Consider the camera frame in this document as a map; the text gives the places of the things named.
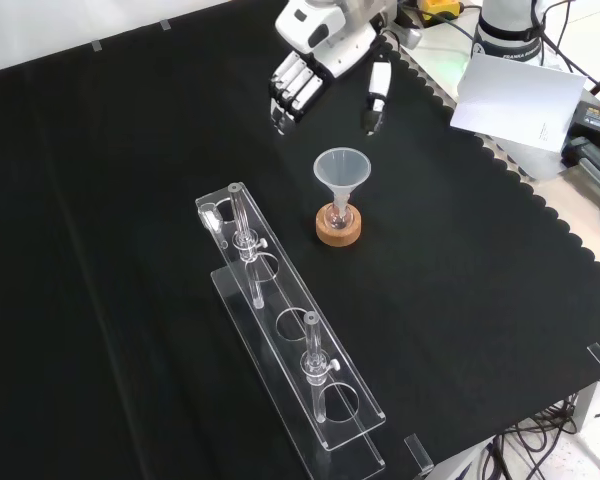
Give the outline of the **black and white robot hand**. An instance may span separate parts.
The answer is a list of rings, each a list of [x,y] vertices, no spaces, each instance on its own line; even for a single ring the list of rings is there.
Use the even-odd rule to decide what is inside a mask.
[[[289,1],[275,30],[291,52],[273,72],[270,118],[290,133],[329,85],[372,49],[380,30],[397,15],[395,1]]]

